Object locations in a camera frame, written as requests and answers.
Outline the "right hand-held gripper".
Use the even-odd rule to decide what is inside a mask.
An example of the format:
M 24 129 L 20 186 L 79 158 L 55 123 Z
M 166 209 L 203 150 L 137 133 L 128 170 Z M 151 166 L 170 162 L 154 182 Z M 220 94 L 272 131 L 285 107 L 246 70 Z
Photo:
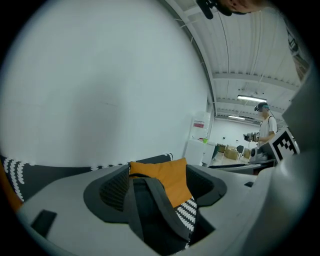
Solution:
M 259 164 L 273 162 L 274 165 L 277 165 L 282 160 L 299 153 L 299 147 L 297 146 L 290 129 L 286 126 L 268 142 L 251 150 L 249 158 L 250 163 L 212 165 L 209 166 L 209 168 L 220 169 L 230 173 L 253 175 L 254 170 L 259 168 Z

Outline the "white wall paper red label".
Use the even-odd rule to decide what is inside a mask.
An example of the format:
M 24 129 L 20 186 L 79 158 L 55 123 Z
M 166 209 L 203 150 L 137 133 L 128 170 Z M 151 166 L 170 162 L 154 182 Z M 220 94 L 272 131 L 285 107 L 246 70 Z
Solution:
M 208 136 L 211 114 L 206 111 L 198 111 L 192 119 L 190 136 L 195 139 L 205 139 Z

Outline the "orange cushion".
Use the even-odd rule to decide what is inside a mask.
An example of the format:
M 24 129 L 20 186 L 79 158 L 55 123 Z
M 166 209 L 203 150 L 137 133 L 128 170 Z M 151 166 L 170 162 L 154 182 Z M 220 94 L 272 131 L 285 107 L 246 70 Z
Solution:
M 192 198 L 187 186 L 187 161 L 185 158 L 163 163 L 130 162 L 131 174 L 142 174 L 158 179 L 164 186 L 173 208 Z

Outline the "orange sofa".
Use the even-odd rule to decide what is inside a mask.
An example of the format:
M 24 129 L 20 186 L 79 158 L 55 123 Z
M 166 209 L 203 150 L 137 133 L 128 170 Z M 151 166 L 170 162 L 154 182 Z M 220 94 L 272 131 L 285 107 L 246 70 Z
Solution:
M 143 164 L 159 164 L 173 161 L 172 153 L 165 153 L 134 162 Z M 94 165 L 85 167 L 56 167 L 44 166 L 18 161 L 0 155 L 0 191 L 5 195 L 8 204 L 13 211 L 17 211 L 21 205 L 48 184 L 70 176 L 75 176 L 103 168 L 129 164 L 118 163 L 116 165 Z M 194 231 L 197 214 L 195 199 L 185 201 L 174 208 L 180 221 L 190 231 Z

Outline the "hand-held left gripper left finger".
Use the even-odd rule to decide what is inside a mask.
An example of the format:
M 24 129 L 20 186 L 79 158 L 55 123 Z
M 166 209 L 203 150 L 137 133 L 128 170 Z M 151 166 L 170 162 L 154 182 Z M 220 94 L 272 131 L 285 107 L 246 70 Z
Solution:
M 103 222 L 84 202 L 91 182 L 126 169 L 119 165 L 56 180 L 22 205 L 18 219 L 49 256 L 160 256 L 128 224 Z M 32 228 L 42 210 L 56 213 L 46 237 Z

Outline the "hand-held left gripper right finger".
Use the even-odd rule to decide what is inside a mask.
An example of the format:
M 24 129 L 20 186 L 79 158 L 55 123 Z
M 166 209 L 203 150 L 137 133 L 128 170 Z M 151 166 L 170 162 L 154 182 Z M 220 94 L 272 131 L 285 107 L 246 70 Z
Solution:
M 257 177 L 199 165 L 186 166 L 187 186 L 195 199 L 195 231 L 206 235 L 188 253 L 240 253 L 253 226 L 258 202 Z

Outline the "white low cupboard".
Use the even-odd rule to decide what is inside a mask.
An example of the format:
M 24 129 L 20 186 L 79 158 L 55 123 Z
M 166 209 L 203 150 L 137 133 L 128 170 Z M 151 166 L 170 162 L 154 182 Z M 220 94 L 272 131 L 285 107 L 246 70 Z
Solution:
M 216 145 L 216 143 L 211 141 L 203 143 L 200 140 L 189 139 L 184 152 L 187 164 L 209 166 L 212 162 Z

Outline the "person's grey printed t-shirt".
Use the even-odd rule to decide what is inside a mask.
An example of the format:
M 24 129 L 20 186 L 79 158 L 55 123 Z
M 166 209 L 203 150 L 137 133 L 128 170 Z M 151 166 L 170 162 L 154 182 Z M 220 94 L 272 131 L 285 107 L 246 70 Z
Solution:
M 300 81 L 283 117 L 301 152 L 314 151 L 320 154 L 320 96 L 314 58 L 301 34 L 288 17 L 283 16 L 288 37 L 288 48 Z

